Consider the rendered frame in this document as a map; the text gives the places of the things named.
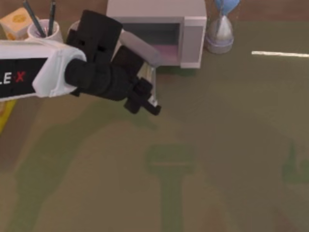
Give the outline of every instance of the white strip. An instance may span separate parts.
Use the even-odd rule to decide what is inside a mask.
[[[252,55],[261,55],[261,56],[309,58],[309,54],[301,54],[301,53],[252,51],[251,54],[252,54]]]

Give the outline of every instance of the black pen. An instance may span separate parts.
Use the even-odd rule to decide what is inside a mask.
[[[49,12],[49,26],[48,26],[47,36],[51,36],[53,34],[55,12],[56,12],[56,0],[52,0],[51,5],[50,5],[50,12]]]
[[[35,17],[35,15],[34,15],[32,9],[31,9],[29,3],[27,2],[27,0],[24,0],[23,5],[24,5],[25,9],[27,10],[28,14],[30,15],[30,17],[31,17],[31,19],[32,19],[32,21],[33,21],[33,24],[34,24],[35,27],[37,28],[37,30],[38,30],[38,32],[40,33],[41,37],[42,37],[42,38],[45,38],[46,35],[45,35],[45,33],[44,33],[42,27],[40,26],[40,24],[39,24],[37,18]]]

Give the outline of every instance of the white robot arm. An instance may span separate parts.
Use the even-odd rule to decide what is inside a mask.
[[[131,113],[144,107],[158,115],[161,107],[149,101],[153,85],[137,77],[145,58],[127,46],[113,55],[121,32],[119,22],[85,10],[66,44],[39,38],[0,41],[0,101],[84,93],[127,99]]]

